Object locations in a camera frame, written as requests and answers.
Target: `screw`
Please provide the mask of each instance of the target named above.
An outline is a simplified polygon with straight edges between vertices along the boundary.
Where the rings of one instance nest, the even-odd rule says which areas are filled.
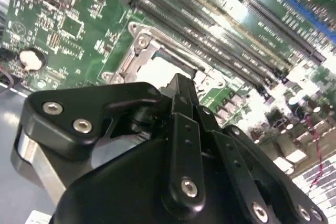
[[[261,222],[263,223],[268,222],[268,215],[261,205],[259,205],[256,202],[253,202],[252,210]]]
[[[180,99],[181,99],[181,101],[182,101],[183,103],[188,103],[188,102],[187,102],[187,99],[186,99],[185,97],[180,96]]]
[[[233,133],[235,133],[237,136],[240,135],[240,131],[239,131],[238,128],[234,127],[234,128],[232,129],[232,131],[233,131]]]
[[[311,210],[311,212],[313,213],[313,215],[314,215],[319,221],[323,221],[323,218],[322,218],[322,216],[320,215],[319,212],[317,212],[314,208],[311,208],[310,210]]]
[[[148,40],[145,37],[140,36],[138,40],[138,45],[142,48],[145,48],[148,45]]]
[[[301,217],[305,219],[306,221],[310,221],[309,213],[301,205],[298,206],[298,209],[299,209],[299,213]]]
[[[156,90],[156,88],[153,88],[153,87],[151,87],[151,88],[149,88],[148,89],[148,92],[150,93],[150,94],[152,94],[152,95],[157,95],[158,93],[158,91]]]
[[[204,111],[205,114],[207,114],[207,115],[210,115],[210,113],[211,113],[211,111],[210,111],[208,108],[206,108],[206,107],[203,107],[203,111]]]
[[[112,76],[112,73],[109,73],[109,72],[104,72],[101,74],[101,77],[104,81],[108,81]]]
[[[85,119],[77,119],[72,125],[76,131],[83,134],[87,134],[92,131],[92,124]]]
[[[190,198],[195,198],[198,194],[197,186],[190,179],[184,179],[181,182],[182,191]]]
[[[63,112],[63,107],[57,102],[46,102],[42,108],[49,115],[59,115]]]

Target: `capacitor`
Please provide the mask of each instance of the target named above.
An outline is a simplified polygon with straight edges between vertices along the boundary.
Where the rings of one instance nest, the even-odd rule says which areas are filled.
[[[314,113],[318,113],[321,111],[321,106],[318,105],[316,101],[310,98],[305,98],[305,101],[307,103],[307,107],[309,107]]]
[[[38,71],[46,66],[45,55],[36,48],[27,48],[19,53],[19,61],[26,71]]]
[[[285,96],[286,101],[289,105],[294,105],[294,104],[298,103],[298,99],[296,98],[296,96],[291,91],[288,90],[284,94],[284,96]]]
[[[306,110],[304,109],[304,107],[298,104],[289,105],[288,107],[290,111],[293,113],[293,115],[297,117],[300,121],[305,120]]]

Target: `integrated circuit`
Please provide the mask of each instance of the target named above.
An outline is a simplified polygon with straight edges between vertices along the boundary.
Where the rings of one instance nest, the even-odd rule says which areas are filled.
[[[68,16],[64,17],[64,21],[61,27],[63,31],[73,38],[77,38],[83,29],[82,23]]]

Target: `cable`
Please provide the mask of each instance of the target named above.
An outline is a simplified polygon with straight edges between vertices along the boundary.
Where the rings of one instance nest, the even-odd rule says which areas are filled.
[[[312,191],[312,187],[319,182],[320,178],[323,175],[323,162],[322,162],[322,153],[321,153],[321,148],[320,148],[319,136],[318,136],[317,131],[314,129],[314,127],[313,127],[313,125],[312,125],[312,123],[311,123],[310,118],[309,118],[308,115],[306,117],[306,123],[307,123],[308,127],[311,129],[311,131],[313,132],[313,134],[314,134],[314,140],[316,142],[316,152],[317,152],[317,156],[319,158],[319,173],[315,177],[315,179],[313,180],[313,182],[311,183],[311,185],[309,187],[309,191],[307,193],[307,195],[309,195],[310,192]]]
[[[2,73],[8,80],[9,84],[7,85],[7,88],[0,92],[0,97],[6,93],[8,90],[10,90],[14,86],[14,79],[13,77],[0,66],[0,73]]]

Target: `mounting hole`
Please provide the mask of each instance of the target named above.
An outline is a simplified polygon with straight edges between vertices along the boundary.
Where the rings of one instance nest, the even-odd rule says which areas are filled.
[[[268,215],[260,204],[253,202],[252,210],[262,223],[268,222]]]
[[[83,134],[87,134],[92,130],[92,124],[85,119],[77,119],[73,123],[73,128]]]
[[[137,30],[137,25],[136,25],[136,24],[133,24],[133,25],[131,26],[131,28],[132,28],[132,31],[136,31],[136,30]]]
[[[313,213],[313,215],[319,220],[319,221],[323,221],[322,216],[319,214],[319,212],[317,212],[314,208],[310,209],[311,212]]]
[[[230,145],[230,144],[226,144],[226,147],[230,150],[230,151],[232,151],[233,150],[233,146],[232,145]]]
[[[63,112],[63,107],[57,102],[46,102],[42,107],[43,111],[49,115],[59,115]]]
[[[233,128],[232,128],[232,131],[233,131],[233,133],[235,133],[237,136],[240,135],[240,131],[239,131],[239,129],[238,129],[237,127],[233,127]]]
[[[193,146],[193,143],[189,139],[186,139],[184,142],[189,147]]]
[[[242,166],[242,165],[240,164],[240,162],[238,162],[238,161],[236,161],[236,160],[235,160],[233,163],[234,163],[235,166],[237,166],[238,168],[241,168],[241,166]]]
[[[311,218],[309,213],[301,205],[298,205],[298,210],[303,219],[305,219],[306,221],[310,221]]]

